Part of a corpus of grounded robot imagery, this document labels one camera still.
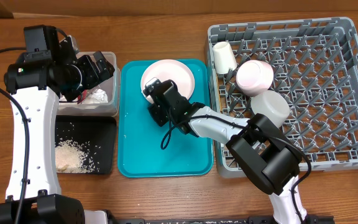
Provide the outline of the white napkin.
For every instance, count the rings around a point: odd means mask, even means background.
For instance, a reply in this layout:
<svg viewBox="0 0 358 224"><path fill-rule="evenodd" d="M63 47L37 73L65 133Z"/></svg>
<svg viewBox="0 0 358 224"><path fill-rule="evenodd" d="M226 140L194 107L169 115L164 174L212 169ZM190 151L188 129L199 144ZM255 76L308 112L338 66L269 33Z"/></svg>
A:
<svg viewBox="0 0 358 224"><path fill-rule="evenodd" d="M108 96L106 92L102 89L97 89L90 93L81 104L99 104L107 102Z"/></svg>

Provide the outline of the pink plate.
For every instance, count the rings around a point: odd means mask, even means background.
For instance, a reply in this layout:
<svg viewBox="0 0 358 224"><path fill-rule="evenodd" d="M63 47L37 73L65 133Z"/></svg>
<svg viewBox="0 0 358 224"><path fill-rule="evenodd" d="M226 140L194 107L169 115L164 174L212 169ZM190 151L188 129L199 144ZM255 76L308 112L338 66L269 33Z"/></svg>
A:
<svg viewBox="0 0 358 224"><path fill-rule="evenodd" d="M144 98L151 104L154 103L156 97L162 96L171 89L176 89L176 92L187 100L190 99L195 90L195 78L192 71L178 60L158 60L148 66L140 81L141 91L144 90L145 84L153 77L158 78L160 84L147 97L142 92Z"/></svg>

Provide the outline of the cream cup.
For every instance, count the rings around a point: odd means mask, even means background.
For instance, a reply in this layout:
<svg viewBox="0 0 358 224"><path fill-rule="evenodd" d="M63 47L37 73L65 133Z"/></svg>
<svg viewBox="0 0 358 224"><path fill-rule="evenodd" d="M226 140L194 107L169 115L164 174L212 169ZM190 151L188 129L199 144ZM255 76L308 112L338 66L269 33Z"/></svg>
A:
<svg viewBox="0 0 358 224"><path fill-rule="evenodd" d="M218 42L213 46L214 67L218 74L226 74L237 68L236 58L229 42Z"/></svg>

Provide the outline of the pile of rice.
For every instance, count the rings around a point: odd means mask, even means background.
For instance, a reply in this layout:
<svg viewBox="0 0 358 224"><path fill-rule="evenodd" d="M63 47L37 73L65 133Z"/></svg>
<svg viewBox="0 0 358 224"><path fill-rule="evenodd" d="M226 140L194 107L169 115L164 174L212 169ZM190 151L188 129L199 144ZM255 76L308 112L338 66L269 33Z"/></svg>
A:
<svg viewBox="0 0 358 224"><path fill-rule="evenodd" d="M55 138L55 163L58 173L92 174L100 171L94 158L98 149L74 122L57 123Z"/></svg>

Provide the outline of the pink bowl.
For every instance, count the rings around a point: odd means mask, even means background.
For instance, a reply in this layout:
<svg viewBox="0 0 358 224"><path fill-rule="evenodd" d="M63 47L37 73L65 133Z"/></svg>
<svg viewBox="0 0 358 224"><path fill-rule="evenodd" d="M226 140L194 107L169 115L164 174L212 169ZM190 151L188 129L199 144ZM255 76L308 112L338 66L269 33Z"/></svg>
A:
<svg viewBox="0 0 358 224"><path fill-rule="evenodd" d="M272 82L272 66L260 60L244 62L236 73L236 84L247 96L256 96L268 90Z"/></svg>

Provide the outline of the grey bowl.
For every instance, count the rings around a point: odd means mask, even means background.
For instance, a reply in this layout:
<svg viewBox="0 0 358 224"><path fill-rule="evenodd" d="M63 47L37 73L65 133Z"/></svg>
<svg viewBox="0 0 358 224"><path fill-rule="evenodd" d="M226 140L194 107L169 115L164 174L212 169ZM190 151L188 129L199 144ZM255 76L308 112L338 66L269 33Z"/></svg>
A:
<svg viewBox="0 0 358 224"><path fill-rule="evenodd" d="M290 114L290 107L281 94L267 90L253 97L250 102L252 112L268 117L276 127L281 127Z"/></svg>

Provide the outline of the red snack wrapper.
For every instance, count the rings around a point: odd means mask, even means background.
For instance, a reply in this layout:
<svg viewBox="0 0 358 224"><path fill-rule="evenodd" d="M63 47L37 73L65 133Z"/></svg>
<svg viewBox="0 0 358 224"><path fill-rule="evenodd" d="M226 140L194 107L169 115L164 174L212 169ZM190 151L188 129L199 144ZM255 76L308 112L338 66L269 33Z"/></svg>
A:
<svg viewBox="0 0 358 224"><path fill-rule="evenodd" d="M87 91L87 90L82 91L81 94L77 97L76 103L77 103L77 104L82 103L82 102L86 99L87 95L88 95L88 91Z"/></svg>

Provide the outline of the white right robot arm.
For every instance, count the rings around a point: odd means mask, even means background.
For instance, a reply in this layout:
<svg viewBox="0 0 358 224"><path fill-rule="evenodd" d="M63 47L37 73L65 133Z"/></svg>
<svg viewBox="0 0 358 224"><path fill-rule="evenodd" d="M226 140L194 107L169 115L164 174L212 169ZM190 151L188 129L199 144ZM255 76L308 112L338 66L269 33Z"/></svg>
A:
<svg viewBox="0 0 358 224"><path fill-rule="evenodd" d="M276 223L306 223L298 185L308 176L299 175L300 163L308 158L268 117L258 113L251 119L234 118L190 103L173 80L153 78L142 92L153 100L148 107L153 120L159 126L169 124L161 149L167 148L174 129L224 144L246 177L269 196Z"/></svg>

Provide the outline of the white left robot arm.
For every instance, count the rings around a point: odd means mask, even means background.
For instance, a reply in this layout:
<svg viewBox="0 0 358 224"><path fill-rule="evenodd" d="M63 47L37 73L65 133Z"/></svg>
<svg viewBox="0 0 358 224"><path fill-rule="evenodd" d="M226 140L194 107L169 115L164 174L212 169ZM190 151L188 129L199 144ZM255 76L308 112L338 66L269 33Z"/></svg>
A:
<svg viewBox="0 0 358 224"><path fill-rule="evenodd" d="M59 100L71 102L114 74L101 52L77 56L75 41L54 26L24 28L25 46L0 92L14 118L12 170L0 223L115 223L109 210L86 210L62 195L55 165Z"/></svg>

